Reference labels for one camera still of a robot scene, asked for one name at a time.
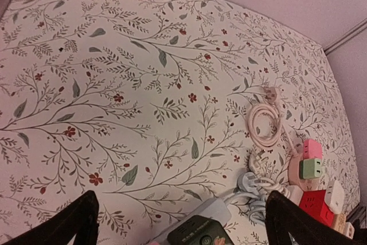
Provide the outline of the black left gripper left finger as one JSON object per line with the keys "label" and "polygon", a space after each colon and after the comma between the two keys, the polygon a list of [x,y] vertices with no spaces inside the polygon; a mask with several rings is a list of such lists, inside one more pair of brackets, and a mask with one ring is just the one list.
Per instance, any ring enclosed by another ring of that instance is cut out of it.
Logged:
{"label": "black left gripper left finger", "polygon": [[96,244],[99,202],[96,193],[86,191],[46,222],[6,244]]}

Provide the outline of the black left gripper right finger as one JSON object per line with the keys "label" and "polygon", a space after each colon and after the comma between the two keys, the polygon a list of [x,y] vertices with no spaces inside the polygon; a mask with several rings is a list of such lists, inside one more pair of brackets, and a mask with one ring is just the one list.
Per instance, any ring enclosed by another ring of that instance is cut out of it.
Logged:
{"label": "black left gripper right finger", "polygon": [[357,229],[354,237],[316,221],[296,204],[274,190],[266,201],[266,232],[269,244],[366,244],[366,229]]}

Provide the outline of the light blue power strip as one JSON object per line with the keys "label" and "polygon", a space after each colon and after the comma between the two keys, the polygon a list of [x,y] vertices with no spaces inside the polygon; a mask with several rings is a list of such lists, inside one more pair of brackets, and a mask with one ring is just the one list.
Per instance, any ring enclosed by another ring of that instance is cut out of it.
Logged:
{"label": "light blue power strip", "polygon": [[211,198],[207,199],[200,206],[198,206],[195,210],[189,213],[185,218],[181,221],[172,224],[165,230],[163,230],[158,236],[156,236],[150,244],[169,244],[167,241],[168,234],[181,226],[184,222],[189,220],[194,215],[200,215],[203,217],[211,218],[220,222],[222,226],[224,226],[227,222],[232,218],[231,212],[229,211],[227,205],[224,203],[223,199],[219,198]]}

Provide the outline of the dark green cube socket adapter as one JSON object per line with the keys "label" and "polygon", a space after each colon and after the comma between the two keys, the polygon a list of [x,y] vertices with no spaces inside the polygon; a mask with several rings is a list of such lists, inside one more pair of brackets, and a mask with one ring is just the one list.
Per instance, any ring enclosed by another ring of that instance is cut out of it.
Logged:
{"label": "dark green cube socket adapter", "polygon": [[233,244],[219,221],[194,215],[171,231],[167,241],[172,245],[226,245]]}

